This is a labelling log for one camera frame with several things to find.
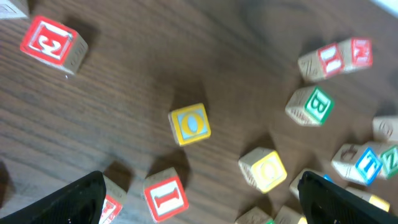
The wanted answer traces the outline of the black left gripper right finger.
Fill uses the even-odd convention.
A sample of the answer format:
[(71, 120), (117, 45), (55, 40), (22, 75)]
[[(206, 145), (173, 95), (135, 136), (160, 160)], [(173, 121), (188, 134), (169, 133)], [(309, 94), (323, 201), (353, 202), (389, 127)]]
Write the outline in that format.
[(397, 224), (397, 217), (312, 171), (298, 182), (299, 201), (308, 224)]

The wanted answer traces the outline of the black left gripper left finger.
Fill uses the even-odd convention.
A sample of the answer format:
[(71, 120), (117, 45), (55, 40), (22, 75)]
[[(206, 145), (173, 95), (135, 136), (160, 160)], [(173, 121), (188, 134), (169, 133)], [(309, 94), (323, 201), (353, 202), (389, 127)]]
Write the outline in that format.
[(103, 173), (96, 170), (1, 218), (1, 224), (98, 224), (105, 196)]

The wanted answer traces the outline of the yellow O letter block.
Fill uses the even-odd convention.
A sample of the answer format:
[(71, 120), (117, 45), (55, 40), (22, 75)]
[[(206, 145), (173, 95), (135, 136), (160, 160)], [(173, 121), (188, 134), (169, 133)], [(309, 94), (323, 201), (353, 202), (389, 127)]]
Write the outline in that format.
[(186, 146), (211, 136), (211, 128), (203, 103), (186, 106), (169, 113), (172, 134), (179, 146)]

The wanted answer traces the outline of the green R letter block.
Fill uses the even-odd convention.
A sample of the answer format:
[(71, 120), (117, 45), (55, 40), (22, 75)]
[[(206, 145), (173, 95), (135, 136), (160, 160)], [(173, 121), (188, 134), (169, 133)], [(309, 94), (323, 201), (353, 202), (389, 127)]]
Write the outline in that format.
[(253, 207), (245, 214), (241, 215), (235, 224), (274, 224), (274, 220), (259, 207)]

